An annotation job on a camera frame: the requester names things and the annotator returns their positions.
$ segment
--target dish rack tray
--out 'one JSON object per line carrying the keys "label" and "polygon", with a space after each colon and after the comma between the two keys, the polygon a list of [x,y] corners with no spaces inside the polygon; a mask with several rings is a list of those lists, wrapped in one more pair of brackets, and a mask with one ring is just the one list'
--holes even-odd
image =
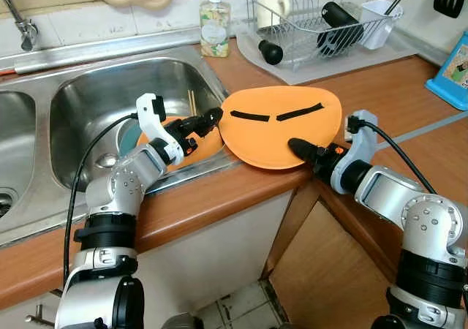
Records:
{"label": "dish rack tray", "polygon": [[[371,0],[290,0],[290,13],[284,18],[258,0],[247,0],[247,26],[250,32],[282,47],[284,56],[281,65],[297,68],[307,61],[350,55],[353,48],[365,42],[373,31],[391,18],[388,16],[365,23],[331,28],[322,17],[322,7],[329,1],[336,2],[359,20],[362,3]],[[259,7],[271,12],[272,22],[273,15],[278,16],[279,24],[259,29]]]}

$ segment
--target black stripe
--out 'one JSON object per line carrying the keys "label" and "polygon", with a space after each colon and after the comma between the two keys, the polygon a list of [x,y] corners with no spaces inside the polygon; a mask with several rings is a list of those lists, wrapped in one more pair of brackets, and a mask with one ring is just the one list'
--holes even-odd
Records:
{"label": "black stripe", "polygon": [[314,112],[314,111],[320,110],[322,108],[324,108],[324,107],[322,106],[322,103],[319,102],[318,104],[316,104],[316,105],[314,105],[312,107],[302,108],[300,110],[296,110],[296,111],[292,111],[292,112],[288,112],[288,113],[283,113],[282,115],[278,115],[276,117],[276,120],[277,121],[285,121],[285,120],[290,119],[290,118],[306,115],[307,113]]}
{"label": "black stripe", "polygon": [[251,119],[253,121],[262,121],[262,122],[268,122],[268,120],[270,119],[270,116],[267,116],[267,115],[254,115],[252,113],[244,113],[244,112],[239,112],[239,111],[231,111],[231,116],[239,117],[243,119]]}

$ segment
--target stainless steel sink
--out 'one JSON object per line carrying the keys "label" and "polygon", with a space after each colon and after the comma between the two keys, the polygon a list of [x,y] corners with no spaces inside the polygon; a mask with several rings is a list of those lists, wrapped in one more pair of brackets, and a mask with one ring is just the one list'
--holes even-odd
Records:
{"label": "stainless steel sink", "polygon": [[0,218],[31,180],[35,131],[34,100],[24,93],[0,91]]}
{"label": "stainless steel sink", "polygon": [[[69,187],[86,146],[112,121],[135,112],[135,100],[141,94],[162,95],[169,116],[189,116],[187,91],[195,93],[198,113],[219,106],[227,96],[192,47],[0,83],[0,204],[2,184],[18,181],[18,185],[6,184],[18,197],[0,218],[0,246],[65,222]],[[126,122],[116,127],[95,147],[83,171],[80,191],[91,179],[108,172],[106,165],[97,164],[99,158],[118,155],[123,132],[131,125]],[[18,156],[12,153],[13,146]],[[235,164],[222,149],[208,159],[168,173],[149,192]],[[87,212],[82,192],[77,196],[75,219]]]}

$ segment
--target orange mat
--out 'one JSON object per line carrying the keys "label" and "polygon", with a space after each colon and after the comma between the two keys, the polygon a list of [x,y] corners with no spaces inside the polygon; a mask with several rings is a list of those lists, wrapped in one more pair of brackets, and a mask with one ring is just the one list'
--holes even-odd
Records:
{"label": "orange mat", "polygon": [[[313,112],[296,112],[306,112],[310,107],[314,107]],[[303,163],[287,146],[291,137],[326,147],[335,138],[341,123],[341,103],[335,94],[307,86],[237,91],[223,102],[222,109],[219,130],[227,147],[242,161],[272,170]],[[255,117],[258,120],[233,116],[232,111],[241,113],[237,116],[258,115]]]}
{"label": "orange mat", "polygon": [[[166,124],[174,121],[176,119],[184,119],[186,117],[177,117],[177,116],[168,116],[162,125],[165,126]],[[221,139],[221,135],[219,134],[219,130],[214,128],[211,132],[209,132],[205,137],[199,137],[195,133],[191,133],[188,137],[193,137],[198,144],[197,150],[193,151],[187,157],[184,157],[182,163],[178,165],[170,164],[167,166],[168,172],[173,172],[174,170],[178,170],[182,167],[191,165],[192,163],[201,161],[203,159],[207,159],[211,155],[215,154],[219,150],[221,150],[223,143]],[[137,141],[137,145],[144,144],[148,142],[148,138],[144,133],[140,135]]]}

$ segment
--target soap dispenser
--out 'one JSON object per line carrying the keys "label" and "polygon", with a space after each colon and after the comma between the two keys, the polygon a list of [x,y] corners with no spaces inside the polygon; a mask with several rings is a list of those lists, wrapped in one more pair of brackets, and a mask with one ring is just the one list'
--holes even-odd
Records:
{"label": "soap dispenser", "polygon": [[202,54],[227,57],[231,7],[221,0],[208,0],[200,5],[200,44]]}

